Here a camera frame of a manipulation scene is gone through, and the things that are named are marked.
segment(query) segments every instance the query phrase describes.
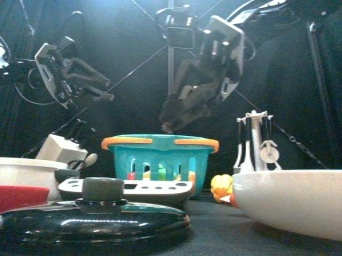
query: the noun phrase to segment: white container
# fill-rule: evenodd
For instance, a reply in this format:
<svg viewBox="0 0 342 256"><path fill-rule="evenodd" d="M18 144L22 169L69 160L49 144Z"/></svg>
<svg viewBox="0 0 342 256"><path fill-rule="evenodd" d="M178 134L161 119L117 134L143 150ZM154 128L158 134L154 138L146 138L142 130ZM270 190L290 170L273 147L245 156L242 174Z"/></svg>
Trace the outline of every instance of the white container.
<svg viewBox="0 0 342 256"><path fill-rule="evenodd" d="M50 188L49 200L61 199L55 170L66 163L29 158L0 157L0 185L26 185Z"/></svg>
<svg viewBox="0 0 342 256"><path fill-rule="evenodd" d="M342 170L252 172L233 178L238 207L253 219L342 241Z"/></svg>

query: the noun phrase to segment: basket handle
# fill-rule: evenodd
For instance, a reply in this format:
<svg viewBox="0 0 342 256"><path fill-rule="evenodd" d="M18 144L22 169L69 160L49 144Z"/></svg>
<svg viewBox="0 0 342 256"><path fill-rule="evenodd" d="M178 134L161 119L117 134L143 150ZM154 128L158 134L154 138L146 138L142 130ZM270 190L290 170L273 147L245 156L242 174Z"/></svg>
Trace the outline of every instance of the basket handle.
<svg viewBox="0 0 342 256"><path fill-rule="evenodd" d="M202 145L202 146L210 146L214 148L214 152L220 151L220 142L217 140L210 139L177 139L175 140L177 145Z"/></svg>
<svg viewBox="0 0 342 256"><path fill-rule="evenodd" d="M109 146L113 144L151 144L154 141L149 138L135 137L110 137L102 141L102 149L109 150Z"/></svg>

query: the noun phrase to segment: lid knob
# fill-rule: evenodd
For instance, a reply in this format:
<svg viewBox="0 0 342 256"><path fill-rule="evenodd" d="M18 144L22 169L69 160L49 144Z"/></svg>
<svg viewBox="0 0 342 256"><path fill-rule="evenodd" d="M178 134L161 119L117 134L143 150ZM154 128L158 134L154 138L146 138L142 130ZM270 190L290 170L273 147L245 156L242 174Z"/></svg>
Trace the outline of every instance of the lid knob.
<svg viewBox="0 0 342 256"><path fill-rule="evenodd" d="M83 181L83 200L118 202L123 199L123 190L122 179L87 177Z"/></svg>

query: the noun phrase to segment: white ceramic bowl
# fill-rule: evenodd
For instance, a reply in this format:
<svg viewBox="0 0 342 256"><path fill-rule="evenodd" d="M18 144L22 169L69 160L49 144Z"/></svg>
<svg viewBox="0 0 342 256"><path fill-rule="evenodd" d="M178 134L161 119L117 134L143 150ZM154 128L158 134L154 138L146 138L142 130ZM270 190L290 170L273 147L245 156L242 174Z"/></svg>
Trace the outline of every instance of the white ceramic bowl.
<svg viewBox="0 0 342 256"><path fill-rule="evenodd" d="M67 169L66 163L29 158L0 157L0 185L50 188L49 200L61 199L55 170Z"/></svg>
<svg viewBox="0 0 342 256"><path fill-rule="evenodd" d="M241 210L258 222L342 241L342 170L280 170L234 175Z"/></svg>

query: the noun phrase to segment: teal plastic basket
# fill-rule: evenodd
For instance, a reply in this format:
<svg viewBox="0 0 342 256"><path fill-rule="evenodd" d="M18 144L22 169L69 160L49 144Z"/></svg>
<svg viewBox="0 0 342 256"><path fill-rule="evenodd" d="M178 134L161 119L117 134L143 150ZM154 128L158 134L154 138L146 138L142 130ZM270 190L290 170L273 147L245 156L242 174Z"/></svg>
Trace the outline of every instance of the teal plastic basket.
<svg viewBox="0 0 342 256"><path fill-rule="evenodd" d="M117 178L193 181L197 196L209 154L218 151L220 142L194 136L130 134L106 138L102 147L114 153Z"/></svg>

